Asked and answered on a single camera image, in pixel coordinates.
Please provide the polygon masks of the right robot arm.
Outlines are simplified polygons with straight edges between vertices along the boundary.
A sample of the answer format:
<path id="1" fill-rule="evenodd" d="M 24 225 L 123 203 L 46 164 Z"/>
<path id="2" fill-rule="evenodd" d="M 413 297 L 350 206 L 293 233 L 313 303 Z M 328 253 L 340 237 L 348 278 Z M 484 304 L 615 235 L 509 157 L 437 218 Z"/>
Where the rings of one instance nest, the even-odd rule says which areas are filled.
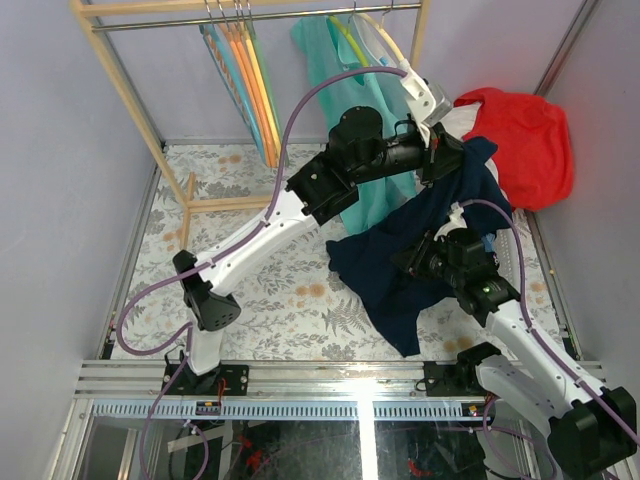
<path id="1" fill-rule="evenodd" d="M 488 343 L 473 347 L 458 356 L 457 385 L 508 403 L 540 432 L 570 478 L 586 479 L 636 453 L 633 397 L 622 387 L 607 388 L 526 319 L 520 294 L 500 276 L 476 232 L 426 233 L 392 261 L 415 279 L 451 287 L 462 310 L 517 357 L 514 366 Z"/>

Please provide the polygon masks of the navy blue t shirt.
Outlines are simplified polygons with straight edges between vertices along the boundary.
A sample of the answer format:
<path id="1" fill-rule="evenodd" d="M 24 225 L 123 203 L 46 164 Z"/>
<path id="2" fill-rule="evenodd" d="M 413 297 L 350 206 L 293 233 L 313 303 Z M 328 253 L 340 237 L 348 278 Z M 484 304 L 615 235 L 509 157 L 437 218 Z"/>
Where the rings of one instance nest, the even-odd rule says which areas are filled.
<path id="1" fill-rule="evenodd" d="M 454 295 L 442 280 L 408 273 L 409 256 L 424 235 L 447 222 L 450 206 L 456 202 L 483 199 L 511 212 L 486 166 L 498 146 L 474 137 L 463 148 L 465 159 L 459 169 L 423 189 L 369 230 L 326 243 L 329 269 L 360 297 L 375 329 L 403 357 L 420 353 L 420 312 Z"/>

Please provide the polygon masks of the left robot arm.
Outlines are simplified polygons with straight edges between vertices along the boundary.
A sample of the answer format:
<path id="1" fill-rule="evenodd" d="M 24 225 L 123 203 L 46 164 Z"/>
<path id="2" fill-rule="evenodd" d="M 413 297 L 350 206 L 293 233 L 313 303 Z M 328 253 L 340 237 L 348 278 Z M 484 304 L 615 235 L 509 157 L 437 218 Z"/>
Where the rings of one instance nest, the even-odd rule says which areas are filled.
<path id="1" fill-rule="evenodd" d="M 183 298 L 195 317 L 184 382 L 197 394 L 212 392 L 219 381 L 224 329 L 240 315 L 232 292 L 254 266 L 355 204 L 358 187 L 415 170 L 425 186 L 459 167 L 463 159 L 450 108 L 419 124 L 402 120 L 406 132 L 383 135 L 381 114 L 356 106 L 329 131 L 326 147 L 278 188 L 270 204 L 225 241 L 195 255 L 173 258 L 181 275 Z"/>

